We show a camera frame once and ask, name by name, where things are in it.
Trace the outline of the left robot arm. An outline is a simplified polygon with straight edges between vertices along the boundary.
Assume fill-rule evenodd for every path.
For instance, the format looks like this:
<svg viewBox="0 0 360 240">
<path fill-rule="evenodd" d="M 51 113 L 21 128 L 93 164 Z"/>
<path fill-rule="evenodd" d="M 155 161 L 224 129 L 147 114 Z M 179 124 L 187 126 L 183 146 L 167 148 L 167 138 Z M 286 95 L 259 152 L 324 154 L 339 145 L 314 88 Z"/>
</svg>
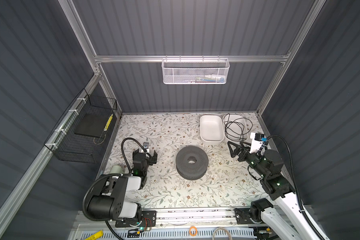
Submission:
<svg viewBox="0 0 360 240">
<path fill-rule="evenodd" d="M 124 143 L 134 141 L 139 148 L 133 151 L 133 165 L 131 168 L 125 152 Z M 82 209 L 85 217 L 94 222 L 105 222 L 110 232 L 119 240 L 111 221 L 116 228 L 130 228 L 128 238 L 138 238 L 156 225 L 156 211 L 143 210 L 139 203 L 128 202 L 126 193 L 141 190 L 147 181 L 148 168 L 157 163 L 158 154 L 151 153 L 149 143 L 140 144 L 134 138 L 125 138 L 121 143 L 122 156 L 126 162 L 128 172 L 112 170 L 109 174 L 99 176 L 87 190 Z"/>
</svg>

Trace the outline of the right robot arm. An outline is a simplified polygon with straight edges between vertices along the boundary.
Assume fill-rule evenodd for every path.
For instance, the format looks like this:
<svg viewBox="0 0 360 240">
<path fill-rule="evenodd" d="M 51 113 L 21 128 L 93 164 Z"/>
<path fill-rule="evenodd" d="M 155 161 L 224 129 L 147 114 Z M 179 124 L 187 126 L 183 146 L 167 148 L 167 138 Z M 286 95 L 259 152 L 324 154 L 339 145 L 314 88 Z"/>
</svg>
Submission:
<svg viewBox="0 0 360 240">
<path fill-rule="evenodd" d="M 268 149 L 268 141 L 273 135 L 251 134 L 251 143 L 236 144 L 229 141 L 232 158 L 246 162 L 253 169 L 269 198 L 251 203 L 245 215 L 255 224 L 264 223 L 281 240 L 327 240 L 328 236 L 319 227 L 304 207 L 295 176 L 288 181 L 281 173 L 283 160 L 276 150 Z"/>
</svg>

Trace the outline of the dark grey cable spool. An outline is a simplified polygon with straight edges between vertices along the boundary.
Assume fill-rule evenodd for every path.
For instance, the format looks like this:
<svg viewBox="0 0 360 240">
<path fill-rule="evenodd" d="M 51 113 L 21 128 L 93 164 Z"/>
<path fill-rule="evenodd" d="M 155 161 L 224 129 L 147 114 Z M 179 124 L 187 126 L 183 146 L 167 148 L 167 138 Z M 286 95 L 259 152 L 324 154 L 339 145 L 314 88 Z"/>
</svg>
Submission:
<svg viewBox="0 0 360 240">
<path fill-rule="evenodd" d="M 209 166 L 209 158 L 204 150 L 197 146 L 182 148 L 176 155 L 176 168 L 179 175 L 190 181 L 202 178 Z"/>
</svg>

